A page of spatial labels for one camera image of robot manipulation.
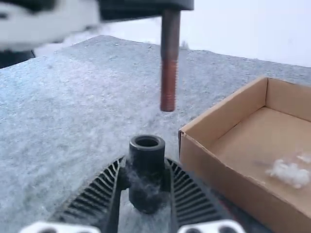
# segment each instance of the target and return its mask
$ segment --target box wall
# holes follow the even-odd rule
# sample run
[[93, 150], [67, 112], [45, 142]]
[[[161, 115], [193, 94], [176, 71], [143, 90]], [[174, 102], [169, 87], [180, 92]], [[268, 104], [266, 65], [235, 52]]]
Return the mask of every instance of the box wall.
[[265, 105], [267, 80], [260, 78], [250, 82], [184, 126], [181, 131], [208, 147], [243, 118]]
[[269, 78], [266, 106], [311, 122], [311, 87]]

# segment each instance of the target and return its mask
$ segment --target cardboard box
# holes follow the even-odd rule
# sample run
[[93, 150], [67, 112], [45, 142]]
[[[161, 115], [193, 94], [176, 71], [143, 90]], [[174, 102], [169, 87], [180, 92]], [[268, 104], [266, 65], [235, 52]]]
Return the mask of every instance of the cardboard box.
[[311, 152], [311, 87], [272, 78], [249, 83], [179, 132], [185, 169], [276, 233], [311, 232], [311, 183], [294, 189], [265, 173], [297, 149]]

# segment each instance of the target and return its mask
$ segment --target gray granite surface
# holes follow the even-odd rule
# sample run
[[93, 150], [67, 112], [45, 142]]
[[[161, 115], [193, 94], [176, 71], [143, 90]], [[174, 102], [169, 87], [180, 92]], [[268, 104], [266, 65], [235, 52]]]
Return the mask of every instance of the gray granite surface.
[[178, 129], [257, 76], [311, 84], [310, 68], [181, 50], [177, 110], [163, 113], [159, 55], [98, 36], [0, 70], [1, 232], [48, 218], [133, 135], [163, 137], [178, 160]]

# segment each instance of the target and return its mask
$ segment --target blurry machine part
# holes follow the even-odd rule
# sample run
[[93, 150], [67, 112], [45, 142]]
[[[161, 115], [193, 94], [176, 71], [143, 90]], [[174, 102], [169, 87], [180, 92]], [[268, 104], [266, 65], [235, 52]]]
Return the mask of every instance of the blurry machine part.
[[[98, 228], [57, 222], [36, 222], [19, 233], [101, 233]], [[220, 220], [186, 225], [178, 233], [246, 233], [241, 225], [232, 220]]]
[[[161, 104], [175, 109], [180, 12], [194, 0], [0, 0], [0, 68], [30, 59], [33, 49], [101, 23], [162, 16]], [[13, 52], [11, 62], [6, 52]]]

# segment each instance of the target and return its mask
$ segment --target metal rod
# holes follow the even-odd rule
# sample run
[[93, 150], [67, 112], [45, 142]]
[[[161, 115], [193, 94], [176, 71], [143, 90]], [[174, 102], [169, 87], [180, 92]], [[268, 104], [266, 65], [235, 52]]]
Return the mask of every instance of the metal rod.
[[180, 15], [180, 11], [176, 10], [165, 10], [162, 15], [160, 109], [164, 112], [172, 112], [175, 110]]

